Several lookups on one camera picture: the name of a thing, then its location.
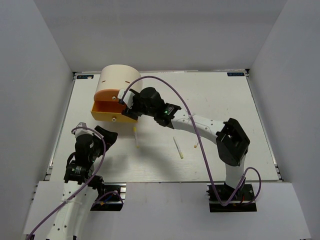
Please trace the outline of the orange organizer drawer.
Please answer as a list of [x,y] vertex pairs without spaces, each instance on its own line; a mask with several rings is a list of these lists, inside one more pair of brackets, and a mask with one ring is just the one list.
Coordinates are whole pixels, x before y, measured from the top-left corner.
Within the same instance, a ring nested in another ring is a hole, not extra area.
[[118,99],[119,90],[118,89],[102,89],[96,91],[93,100],[95,102],[111,102]]

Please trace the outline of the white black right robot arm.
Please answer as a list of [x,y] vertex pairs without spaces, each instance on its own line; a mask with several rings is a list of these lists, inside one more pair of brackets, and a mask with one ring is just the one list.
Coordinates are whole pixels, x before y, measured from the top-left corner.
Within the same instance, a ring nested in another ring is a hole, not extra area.
[[218,121],[190,115],[180,106],[164,102],[153,87],[140,92],[120,89],[117,97],[125,105],[122,114],[126,117],[137,120],[143,115],[150,116],[162,127],[198,133],[216,144],[218,156],[225,164],[226,195],[233,200],[243,195],[244,161],[250,140],[236,119]]

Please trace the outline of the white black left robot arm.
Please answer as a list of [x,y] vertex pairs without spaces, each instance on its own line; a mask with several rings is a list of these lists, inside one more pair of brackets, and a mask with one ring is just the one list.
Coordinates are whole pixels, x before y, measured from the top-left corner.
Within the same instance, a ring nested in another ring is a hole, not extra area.
[[90,129],[79,123],[71,133],[75,137],[74,152],[67,159],[63,178],[62,206],[49,233],[48,240],[79,240],[95,200],[105,196],[103,177],[97,175],[96,159],[105,157],[118,134],[100,126]]

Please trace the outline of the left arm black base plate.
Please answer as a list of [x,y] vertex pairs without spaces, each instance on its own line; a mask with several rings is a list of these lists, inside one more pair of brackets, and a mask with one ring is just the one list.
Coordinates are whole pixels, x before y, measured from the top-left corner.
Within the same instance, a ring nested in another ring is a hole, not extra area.
[[91,207],[93,212],[119,212],[122,210],[126,198],[126,183],[104,183]]

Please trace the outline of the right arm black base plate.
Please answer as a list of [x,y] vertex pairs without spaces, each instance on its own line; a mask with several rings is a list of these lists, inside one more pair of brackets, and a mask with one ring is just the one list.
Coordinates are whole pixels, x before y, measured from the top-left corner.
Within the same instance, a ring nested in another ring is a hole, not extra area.
[[218,201],[211,184],[207,185],[209,211],[211,213],[248,213],[256,212],[255,194],[252,184],[245,183],[233,196],[227,206]]

